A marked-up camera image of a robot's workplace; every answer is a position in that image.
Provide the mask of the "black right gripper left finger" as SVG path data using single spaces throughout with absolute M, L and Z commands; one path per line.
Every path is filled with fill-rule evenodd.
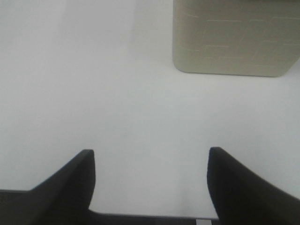
M 89 225 L 96 182 L 93 150 L 82 150 L 55 174 L 0 208 L 2 225 Z

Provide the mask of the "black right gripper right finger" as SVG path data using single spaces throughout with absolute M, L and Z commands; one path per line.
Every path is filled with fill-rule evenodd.
M 220 147 L 209 151 L 209 194 L 222 225 L 298 225 L 300 201 Z

